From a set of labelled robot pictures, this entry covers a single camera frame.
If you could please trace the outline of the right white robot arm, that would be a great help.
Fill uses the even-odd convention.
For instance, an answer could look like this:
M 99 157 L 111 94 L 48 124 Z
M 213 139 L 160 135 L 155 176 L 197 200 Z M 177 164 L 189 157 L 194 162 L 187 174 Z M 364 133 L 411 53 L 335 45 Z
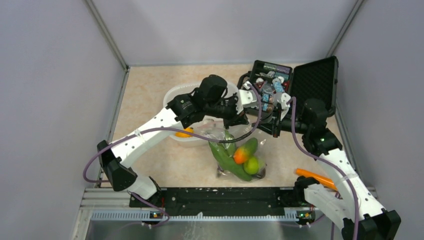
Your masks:
M 296 127 L 296 97 L 283 94 L 282 115 L 291 111 L 290 125 L 293 141 L 305 155 L 316 160 L 335 185 L 335 194 L 325 189 L 313 177 L 299 180 L 293 200 L 299 206 L 309 203 L 338 227 L 344 240 L 393 240 L 401 224 L 395 210 L 387 210 L 369 191 L 355 169 L 337 137 L 324 126 L 327 110 L 316 98 L 304 103 L 301 123 L 306 130 Z

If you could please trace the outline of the clear zip top bag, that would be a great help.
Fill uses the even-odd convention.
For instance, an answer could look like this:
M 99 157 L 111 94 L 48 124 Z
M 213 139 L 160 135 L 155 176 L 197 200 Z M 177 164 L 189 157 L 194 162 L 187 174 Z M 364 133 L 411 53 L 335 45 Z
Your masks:
M 208 139 L 229 141 L 249 133 L 250 130 L 246 125 L 225 129 L 223 121 L 209 120 L 198 128 L 198 133 Z M 268 138 L 270 136 L 267 133 L 257 129 L 237 142 L 208 141 L 210 152 L 217 163 L 216 178 L 239 183 L 250 183 L 265 178 Z

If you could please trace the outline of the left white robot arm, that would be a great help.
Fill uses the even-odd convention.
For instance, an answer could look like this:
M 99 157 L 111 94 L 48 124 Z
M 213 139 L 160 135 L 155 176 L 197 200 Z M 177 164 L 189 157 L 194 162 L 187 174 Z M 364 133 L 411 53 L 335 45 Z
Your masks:
M 150 176 L 136 173 L 133 164 L 173 133 L 181 133 L 205 116 L 223 120 L 225 128 L 248 124 L 244 109 L 258 100 L 251 84 L 227 96 L 228 82 L 211 74 L 191 92 L 176 95 L 151 120 L 111 143 L 97 145 L 97 158 L 115 192 L 130 191 L 149 207 L 160 202 L 159 187 Z

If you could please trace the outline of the black poker chip case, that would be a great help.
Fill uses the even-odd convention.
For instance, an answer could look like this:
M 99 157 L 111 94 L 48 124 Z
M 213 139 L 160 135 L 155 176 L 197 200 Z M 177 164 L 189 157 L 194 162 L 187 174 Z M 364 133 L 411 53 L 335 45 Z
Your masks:
M 277 108 L 277 94 L 287 93 L 297 99 L 296 112 L 300 113 L 308 99 L 324 102 L 329 116 L 336 112 L 336 92 L 339 61 L 327 57 L 294 68 L 277 63 L 256 60 L 250 71 L 237 83 L 239 89 L 250 81 L 262 97 L 262 110 L 270 113 Z

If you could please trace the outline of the orange marker pen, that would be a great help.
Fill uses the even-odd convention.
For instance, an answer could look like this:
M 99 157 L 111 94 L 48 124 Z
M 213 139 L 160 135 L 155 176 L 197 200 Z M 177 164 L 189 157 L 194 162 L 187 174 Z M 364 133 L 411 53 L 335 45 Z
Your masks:
M 314 173 L 314 172 L 311 172 L 311 171 L 308 171 L 308 170 L 305 170 L 305 169 L 302 169 L 302 168 L 297 168 L 295 170 L 295 174 L 298 175 L 298 176 L 306 177 L 306 178 L 312 177 L 312 178 L 316 179 L 324 187 L 327 187 L 327 188 L 332 189 L 334 191 L 338 191 L 334 182 L 330 178 L 327 178 L 325 176 L 319 175 L 317 173 Z

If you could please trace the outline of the green toy leaf vegetable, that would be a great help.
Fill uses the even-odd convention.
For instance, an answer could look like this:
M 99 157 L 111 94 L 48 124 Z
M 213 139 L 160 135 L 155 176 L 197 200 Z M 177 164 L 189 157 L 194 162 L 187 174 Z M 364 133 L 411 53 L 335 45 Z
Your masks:
M 214 159 L 217 161 L 219 172 L 229 172 L 245 182 L 252 181 L 256 174 L 250 175 L 246 173 L 243 169 L 243 164 L 236 164 L 234 161 L 234 153 L 236 149 L 242 144 L 240 146 L 237 146 L 235 142 L 230 142 L 230 140 L 234 140 L 235 137 L 228 130 L 225 130 L 223 132 L 223 137 L 226 143 L 213 141 L 210 141 L 208 143 L 211 153 Z

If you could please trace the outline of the green toy lime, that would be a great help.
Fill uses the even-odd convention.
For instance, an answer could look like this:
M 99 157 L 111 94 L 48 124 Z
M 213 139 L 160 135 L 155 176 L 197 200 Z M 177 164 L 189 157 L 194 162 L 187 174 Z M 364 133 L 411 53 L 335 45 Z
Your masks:
M 249 175 L 256 175 L 260 170 L 258 158 L 256 156 L 250 157 L 243 163 L 243 169 Z

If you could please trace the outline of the orange toy bell pepper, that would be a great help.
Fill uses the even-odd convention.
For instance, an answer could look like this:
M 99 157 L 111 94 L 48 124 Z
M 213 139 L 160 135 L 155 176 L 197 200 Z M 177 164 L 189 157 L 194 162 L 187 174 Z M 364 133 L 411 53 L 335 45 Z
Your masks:
M 185 128 L 183 131 L 184 132 L 176 132 L 175 136 L 177 138 L 191 138 L 192 137 L 191 133 L 195 132 L 193 127 Z

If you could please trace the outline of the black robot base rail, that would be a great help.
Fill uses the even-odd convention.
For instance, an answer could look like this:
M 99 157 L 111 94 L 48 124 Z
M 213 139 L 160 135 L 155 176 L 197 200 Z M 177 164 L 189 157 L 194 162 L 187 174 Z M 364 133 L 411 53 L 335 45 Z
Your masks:
M 300 201 L 292 187 L 168 187 L 145 202 L 130 196 L 131 208 L 162 208 L 171 217 L 286 217 L 312 220 L 317 208 Z

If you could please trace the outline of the green orange toy mango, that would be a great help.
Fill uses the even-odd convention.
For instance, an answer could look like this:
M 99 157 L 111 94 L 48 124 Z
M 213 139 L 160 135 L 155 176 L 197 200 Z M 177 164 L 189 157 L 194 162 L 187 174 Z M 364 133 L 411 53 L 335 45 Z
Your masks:
M 238 165 L 243 164 L 251 158 L 258 150 L 259 141 L 256 137 L 252 137 L 244 144 L 238 147 L 233 155 L 234 162 Z

